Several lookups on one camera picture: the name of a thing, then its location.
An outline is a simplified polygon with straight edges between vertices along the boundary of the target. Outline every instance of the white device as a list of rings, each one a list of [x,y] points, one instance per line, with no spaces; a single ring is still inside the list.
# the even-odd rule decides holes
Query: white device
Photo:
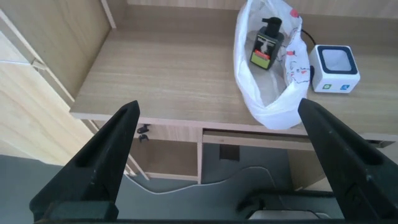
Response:
[[[348,46],[316,45],[310,54],[310,65],[314,67],[315,92],[349,93],[361,79]]]

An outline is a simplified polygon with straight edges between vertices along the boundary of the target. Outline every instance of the soap dispenser bottle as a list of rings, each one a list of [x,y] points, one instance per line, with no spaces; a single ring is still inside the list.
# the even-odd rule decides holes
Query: soap dispenser bottle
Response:
[[[274,63],[285,37],[279,32],[282,20],[278,17],[262,19],[262,22],[268,25],[261,27],[257,33],[250,61],[268,70]]]

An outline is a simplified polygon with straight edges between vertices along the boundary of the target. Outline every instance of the desk surface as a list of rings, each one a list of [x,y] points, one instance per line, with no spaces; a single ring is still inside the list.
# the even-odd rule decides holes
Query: desk surface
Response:
[[[190,26],[179,26],[176,22],[182,16],[173,12],[176,9],[163,10],[158,17],[151,16],[148,20],[145,10],[154,9],[140,8],[132,13],[134,18],[128,18],[134,23],[108,35],[71,108],[75,117],[107,120],[125,103],[138,100],[142,123],[305,134],[302,125],[283,131],[268,130],[246,108],[233,74],[234,20],[228,25],[211,24],[210,29],[203,31],[211,22],[204,18],[217,15],[223,18],[221,21],[230,20],[236,17],[236,11],[185,9],[185,13],[193,17],[196,12],[197,15],[210,14],[200,18],[200,24],[185,20],[197,27],[187,31]],[[172,24],[166,25],[167,32],[163,27],[146,28],[154,28],[159,20],[166,24],[167,19]],[[308,98],[323,105],[358,133],[398,135],[398,52],[386,44],[391,37],[386,36],[387,40],[376,43],[377,46],[369,46],[370,40],[358,40],[359,37],[348,35],[349,32],[345,36],[324,36],[317,31],[319,23],[331,23],[334,17],[304,16],[303,19],[310,21],[304,28],[318,42],[350,45],[361,73],[360,83],[349,95],[316,94],[310,87]],[[352,19],[346,29],[358,29],[353,25],[358,21],[372,25],[364,20]],[[396,35],[397,25],[396,21],[388,21],[384,29]]]

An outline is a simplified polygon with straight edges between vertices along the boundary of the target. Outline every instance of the wooden panel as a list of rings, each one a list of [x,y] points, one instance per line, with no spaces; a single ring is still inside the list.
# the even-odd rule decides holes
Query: wooden panel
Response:
[[[129,10],[130,26],[109,34],[81,88],[71,109],[77,118],[106,120],[123,104],[138,100],[140,123],[305,135],[302,125],[268,130],[246,108],[234,79],[232,56],[226,57],[233,54],[234,11],[155,6]],[[211,19],[184,19],[190,17]],[[398,139],[398,126],[391,125],[398,122],[394,50],[398,46],[393,40],[398,21],[307,17],[304,26],[319,43],[351,45],[361,72],[360,83],[349,95],[315,94],[310,88],[308,98],[359,134]],[[373,30],[383,33],[382,40],[363,38]]]
[[[0,1],[38,58],[77,96],[110,27],[98,0]]]
[[[0,155],[21,157],[26,159],[34,159],[32,156],[19,150],[8,142],[0,140]]]
[[[131,157],[149,176],[197,180],[197,145],[190,142],[151,140],[133,141]]]
[[[288,150],[293,188],[300,190],[326,177],[315,151]]]
[[[123,19],[127,8],[126,0],[101,0],[108,21],[111,27],[115,29]]]
[[[95,121],[97,126],[101,128],[106,123],[105,121]],[[137,129],[143,127],[143,124],[137,124],[134,137],[138,138]],[[198,142],[201,139],[201,129],[185,126],[171,126],[171,125],[150,125],[149,131],[145,134],[149,139],[168,140],[168,141],[183,141],[183,142]]]
[[[378,148],[389,159],[398,164],[398,143]],[[332,191],[315,152],[288,150],[290,173],[295,190]]]
[[[2,63],[0,77],[2,141],[34,159],[65,165],[92,137],[32,66]]]
[[[11,43],[11,41],[0,31],[0,43],[1,43],[1,51],[0,51],[0,63],[6,62],[20,62],[20,63],[28,63],[26,58],[18,51],[16,47]]]
[[[276,149],[313,151],[310,140],[308,138],[301,137],[205,131],[203,133],[203,142],[213,144],[229,144],[235,146],[270,147]]]
[[[133,162],[133,160],[131,160],[130,157],[127,159],[126,167],[129,171],[129,175],[135,176],[139,173],[139,169],[137,168],[136,165],[134,165],[134,162]]]
[[[127,0],[141,6],[199,7],[207,9],[240,9],[246,0]]]
[[[315,182],[314,184],[308,186],[305,188],[305,190],[319,190],[319,191],[328,191],[331,192],[333,191],[330,187],[328,178],[325,177],[322,180],[319,180],[318,182]]]
[[[198,133],[198,143],[197,143],[197,163],[198,163],[198,184],[201,184],[201,173],[203,165],[203,130],[201,129]]]
[[[246,0],[127,0],[128,4],[145,6],[200,7],[240,9]],[[328,16],[398,18],[395,0],[285,0],[299,13]]]

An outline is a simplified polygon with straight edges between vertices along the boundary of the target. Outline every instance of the black pump head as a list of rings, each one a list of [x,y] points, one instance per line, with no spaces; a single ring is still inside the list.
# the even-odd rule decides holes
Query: black pump head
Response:
[[[276,38],[278,36],[280,26],[282,25],[282,19],[271,17],[268,19],[262,19],[262,22],[268,23],[264,34],[269,37]]]

